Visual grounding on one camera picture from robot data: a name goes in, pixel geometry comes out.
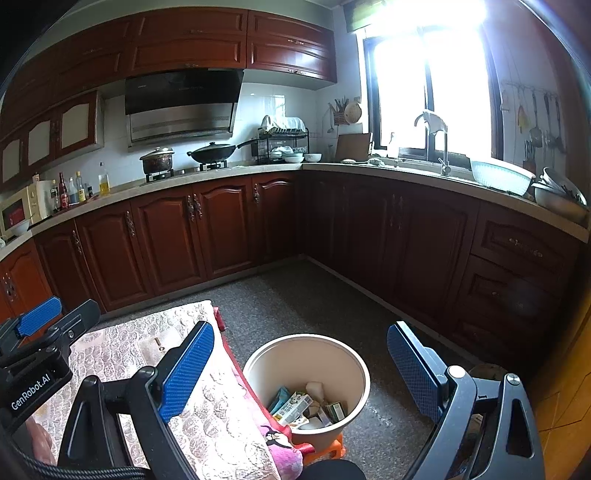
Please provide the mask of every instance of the window frame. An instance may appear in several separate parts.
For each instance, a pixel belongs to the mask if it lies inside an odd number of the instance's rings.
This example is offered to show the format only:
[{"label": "window frame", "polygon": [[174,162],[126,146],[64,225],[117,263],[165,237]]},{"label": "window frame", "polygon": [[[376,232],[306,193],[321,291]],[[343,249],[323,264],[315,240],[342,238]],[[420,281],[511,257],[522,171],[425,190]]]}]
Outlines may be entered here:
[{"label": "window frame", "polygon": [[[420,37],[425,33],[437,30],[443,30],[444,27],[419,27],[417,32]],[[499,88],[499,80],[496,75],[495,62],[492,56],[491,48],[486,38],[484,29],[480,27],[478,30],[480,40],[482,42],[486,72],[488,77],[488,87],[491,99],[491,156],[499,160],[503,160],[503,119],[501,115],[501,91]],[[376,75],[374,63],[374,51],[375,48],[383,41],[389,40],[390,37],[387,35],[368,37],[363,39],[363,55],[365,57],[365,74],[366,84],[368,90],[368,117],[369,117],[369,131],[373,132],[374,148],[377,150],[386,150],[387,145],[382,145],[382,128],[381,128],[381,117],[379,107],[379,88],[378,79]],[[433,98],[433,81],[431,79],[431,70],[428,62],[425,62],[425,108],[431,111],[435,111],[434,98]],[[434,152],[433,158],[428,159],[429,161],[438,163],[438,157],[443,156],[443,152],[435,150],[434,137],[427,135],[425,131],[425,146],[427,142],[430,142],[430,151]],[[451,165],[470,168],[470,159],[463,155],[454,152],[449,152],[449,161]],[[426,148],[408,148],[400,147],[399,157],[409,160],[425,160]]]}]

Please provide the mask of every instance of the blue gripper pad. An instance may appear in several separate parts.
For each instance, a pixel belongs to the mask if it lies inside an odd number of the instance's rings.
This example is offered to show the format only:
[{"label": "blue gripper pad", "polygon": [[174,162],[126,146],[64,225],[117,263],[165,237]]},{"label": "blue gripper pad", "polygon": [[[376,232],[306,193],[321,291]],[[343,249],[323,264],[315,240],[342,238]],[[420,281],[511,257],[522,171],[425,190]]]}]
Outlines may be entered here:
[{"label": "blue gripper pad", "polygon": [[434,351],[436,358],[431,357],[431,349],[404,322],[388,329],[388,350],[419,411],[437,423],[443,414],[442,390],[447,382],[443,361]]},{"label": "blue gripper pad", "polygon": [[31,336],[47,322],[53,320],[61,313],[61,301],[57,297],[51,297],[30,312],[22,315],[17,332],[21,336]]},{"label": "blue gripper pad", "polygon": [[164,380],[162,401],[158,412],[165,423],[183,412],[212,354],[213,341],[213,327],[210,323],[205,323]]}]

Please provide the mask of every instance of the stove burner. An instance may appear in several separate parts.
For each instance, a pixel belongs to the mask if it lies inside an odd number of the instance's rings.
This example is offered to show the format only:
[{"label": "stove burner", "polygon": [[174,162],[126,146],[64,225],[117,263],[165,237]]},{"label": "stove burner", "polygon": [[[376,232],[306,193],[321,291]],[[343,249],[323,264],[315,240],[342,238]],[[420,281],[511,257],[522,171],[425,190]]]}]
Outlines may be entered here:
[{"label": "stove burner", "polygon": [[167,171],[162,171],[159,173],[150,173],[146,175],[146,183],[150,183],[151,181],[156,180],[169,179],[170,177],[174,177],[174,170],[172,168]]},{"label": "stove burner", "polygon": [[228,162],[226,160],[220,160],[213,163],[202,163],[199,165],[200,171],[217,170],[219,168],[227,168]]}]

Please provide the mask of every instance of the baseboard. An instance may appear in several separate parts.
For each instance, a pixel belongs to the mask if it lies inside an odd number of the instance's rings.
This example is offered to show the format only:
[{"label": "baseboard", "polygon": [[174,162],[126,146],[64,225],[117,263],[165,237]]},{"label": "baseboard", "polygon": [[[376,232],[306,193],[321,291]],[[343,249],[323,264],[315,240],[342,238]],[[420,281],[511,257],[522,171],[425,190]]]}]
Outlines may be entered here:
[{"label": "baseboard", "polygon": [[428,326],[424,325],[423,323],[419,322],[418,320],[412,318],[410,315],[404,313],[402,310],[396,308],[395,306],[390,305],[387,301],[381,299],[376,294],[371,293],[369,290],[367,290],[367,289],[363,288],[362,286],[356,284],[354,281],[348,279],[347,277],[344,277],[343,275],[341,275],[337,271],[333,270],[332,268],[327,267],[326,265],[324,265],[323,263],[319,262],[315,258],[309,257],[308,255],[301,255],[301,257],[303,257],[306,260],[312,262],[314,265],[318,265],[320,268],[326,270],[328,273],[334,275],[338,279],[340,279],[340,280],[344,281],[345,283],[351,285],[355,290],[360,291],[366,297],[369,297],[373,301],[379,303],[385,309],[388,309],[392,313],[398,315],[401,320],[404,320],[405,322],[408,322],[411,325],[413,325],[414,327],[418,328],[419,330],[425,332],[427,335],[429,335],[430,337],[434,338],[438,342],[442,343],[443,345],[445,345],[447,348],[449,348],[453,352],[455,352],[458,355],[464,357],[470,363],[473,363],[474,365],[478,365],[478,364],[483,363],[482,360],[480,360],[477,356],[472,355],[470,352],[468,352],[467,350],[463,349],[461,346],[456,345],[451,340],[448,340],[443,335],[437,333],[435,330],[429,328]]}]

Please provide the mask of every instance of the dish rack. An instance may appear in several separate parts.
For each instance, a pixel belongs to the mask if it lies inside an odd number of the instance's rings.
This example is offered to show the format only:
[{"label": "dish rack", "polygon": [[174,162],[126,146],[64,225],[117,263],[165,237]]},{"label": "dish rack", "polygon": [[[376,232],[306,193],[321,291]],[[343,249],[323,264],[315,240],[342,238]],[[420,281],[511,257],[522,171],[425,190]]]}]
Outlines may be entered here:
[{"label": "dish rack", "polygon": [[[298,140],[305,140],[305,147],[298,147]],[[277,147],[305,148],[305,153],[310,153],[310,131],[302,130],[279,130],[275,132],[263,132],[258,129],[258,141],[252,144],[252,156],[256,157],[257,164],[282,163],[281,157],[272,158],[269,156],[271,150]]]}]

